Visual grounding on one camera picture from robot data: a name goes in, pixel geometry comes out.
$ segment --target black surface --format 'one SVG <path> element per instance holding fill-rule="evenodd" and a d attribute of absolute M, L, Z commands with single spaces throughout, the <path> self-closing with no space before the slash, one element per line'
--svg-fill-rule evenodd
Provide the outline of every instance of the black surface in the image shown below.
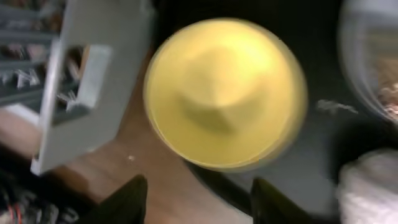
<path fill-rule="evenodd" d="M 253 224 L 314 224 L 310 215 L 266 180 L 253 180 L 250 198 Z"/>
<path fill-rule="evenodd" d="M 249 190 L 259 176 L 302 209 L 325 222 L 338 221 L 335 188 L 348 161 L 379 147 L 393 146 L 393 128 L 353 95 L 338 64 L 337 0 L 196 0 L 159 4 L 157 46 L 176 30 L 215 17 L 255 22 L 276 34 L 299 60 L 308 85 L 308 113 L 297 140 L 278 159 L 259 169 L 221 174 L 189 164 L 220 197 L 250 214 Z M 317 109 L 319 100 L 352 106 L 357 113 Z"/>
<path fill-rule="evenodd" d="M 148 183 L 137 175 L 76 224 L 144 224 Z"/>
<path fill-rule="evenodd" d="M 10 149 L 0 144 L 0 180 L 9 180 L 36 194 L 42 200 L 58 207 L 70 207 L 79 216 L 87 214 L 96 204 L 84 195 L 66 188 L 62 181 L 53 175 L 37 177 L 30 172 L 30 161 L 24 160 Z"/>

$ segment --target yellow plastic container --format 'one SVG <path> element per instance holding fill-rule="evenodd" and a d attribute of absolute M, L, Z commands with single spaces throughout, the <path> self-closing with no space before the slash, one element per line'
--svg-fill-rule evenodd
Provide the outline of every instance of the yellow plastic container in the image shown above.
<path fill-rule="evenodd" d="M 302 124 L 307 92 L 299 64 L 274 34 L 211 19 L 158 49 L 144 101 L 169 148 L 199 166 L 236 170 L 280 154 Z"/>

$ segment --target metal rack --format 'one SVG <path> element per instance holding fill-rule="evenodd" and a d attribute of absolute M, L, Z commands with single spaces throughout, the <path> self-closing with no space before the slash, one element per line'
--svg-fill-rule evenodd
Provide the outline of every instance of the metal rack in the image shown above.
<path fill-rule="evenodd" d="M 151 43 L 155 10 L 150 0 L 47 0 L 53 5 L 43 9 L 15 8 L 4 1 L 9 0 L 0 0 L 0 106 L 42 134 L 31 166 L 42 174 L 116 136 Z M 51 21 L 60 14 L 62 27 Z M 13 44 L 46 50 L 38 58 L 2 58 L 1 46 Z M 67 53 L 76 46 L 90 50 L 81 79 L 65 71 Z M 33 77 L 30 72 L 38 67 L 45 72 Z M 28 84 L 16 86 L 20 74 L 2 83 L 7 76 L 2 72 L 24 72 Z"/>

